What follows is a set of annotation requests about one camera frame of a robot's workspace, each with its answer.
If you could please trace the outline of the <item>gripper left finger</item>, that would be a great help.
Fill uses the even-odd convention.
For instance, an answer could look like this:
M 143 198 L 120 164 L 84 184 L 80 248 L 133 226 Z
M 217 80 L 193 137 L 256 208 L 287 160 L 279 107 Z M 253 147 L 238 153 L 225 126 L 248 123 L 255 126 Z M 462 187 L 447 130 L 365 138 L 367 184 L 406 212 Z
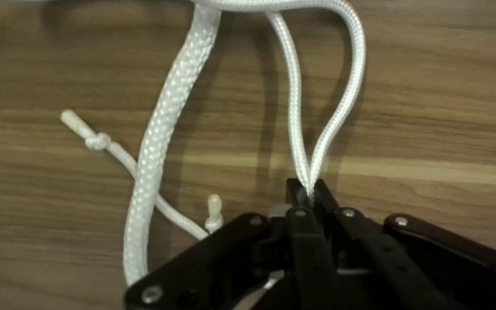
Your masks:
M 126 290 L 124 310 L 233 310 L 279 279 L 252 310 L 336 310 L 339 287 L 327 241 L 339 205 L 319 179 L 309 199 L 287 180 L 287 202 L 244 213 Z

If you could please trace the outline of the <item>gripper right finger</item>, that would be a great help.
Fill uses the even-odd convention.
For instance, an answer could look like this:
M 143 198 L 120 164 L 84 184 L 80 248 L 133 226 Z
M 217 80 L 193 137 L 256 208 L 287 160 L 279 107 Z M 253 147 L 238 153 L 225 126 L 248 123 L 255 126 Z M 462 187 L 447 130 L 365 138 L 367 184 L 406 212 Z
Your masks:
M 374 310 L 496 310 L 496 249 L 409 214 L 379 224 L 339 206 L 322 179 L 314 194 L 340 276 L 361 270 L 355 294 Z

